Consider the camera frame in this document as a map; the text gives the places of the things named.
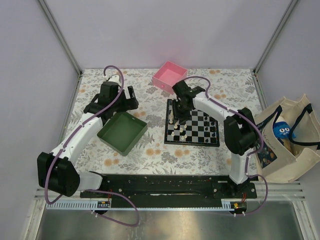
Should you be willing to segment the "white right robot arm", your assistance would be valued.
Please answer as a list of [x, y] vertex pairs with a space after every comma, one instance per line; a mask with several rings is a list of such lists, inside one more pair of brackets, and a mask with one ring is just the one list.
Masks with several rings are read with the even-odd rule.
[[184, 123], [191, 119], [191, 111], [199, 110], [223, 123], [224, 142], [231, 152], [231, 169], [228, 176], [228, 194], [239, 198], [249, 184], [249, 157], [254, 147], [263, 142], [252, 112], [248, 108], [237, 110], [209, 96], [209, 89], [196, 86], [191, 88], [185, 80], [173, 87], [176, 100], [173, 101], [173, 119]]

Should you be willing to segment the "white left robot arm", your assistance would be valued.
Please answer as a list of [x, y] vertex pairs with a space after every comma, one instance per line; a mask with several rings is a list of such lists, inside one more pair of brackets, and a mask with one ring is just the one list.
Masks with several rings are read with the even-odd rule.
[[88, 142], [114, 114], [138, 108], [132, 86], [124, 91], [124, 82], [115, 74], [104, 81], [100, 92], [84, 108], [83, 114], [71, 133], [51, 152], [42, 152], [37, 157], [39, 186], [45, 190], [71, 197], [77, 191], [91, 190], [98, 198], [107, 195], [109, 186], [102, 175], [94, 172], [78, 173], [75, 164]]

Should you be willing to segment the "pink plastic box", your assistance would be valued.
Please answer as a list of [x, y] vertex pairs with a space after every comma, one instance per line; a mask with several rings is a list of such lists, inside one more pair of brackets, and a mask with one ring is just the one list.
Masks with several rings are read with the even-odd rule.
[[169, 94], [174, 94], [173, 86], [187, 77], [188, 70], [171, 61], [167, 61], [152, 77], [153, 86]]

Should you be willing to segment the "black white chess board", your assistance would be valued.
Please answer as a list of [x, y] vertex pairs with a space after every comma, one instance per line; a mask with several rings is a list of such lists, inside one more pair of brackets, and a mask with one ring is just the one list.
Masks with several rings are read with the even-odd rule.
[[190, 111], [191, 119], [180, 123], [174, 119], [173, 100], [167, 100], [164, 143], [201, 147], [219, 147], [218, 122], [200, 110]]

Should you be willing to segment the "green plastic tray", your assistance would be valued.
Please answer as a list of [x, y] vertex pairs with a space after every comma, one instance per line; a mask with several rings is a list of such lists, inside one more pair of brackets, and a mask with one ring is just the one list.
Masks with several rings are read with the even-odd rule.
[[97, 137], [122, 156], [127, 156], [148, 129], [146, 122], [128, 112], [116, 113]]

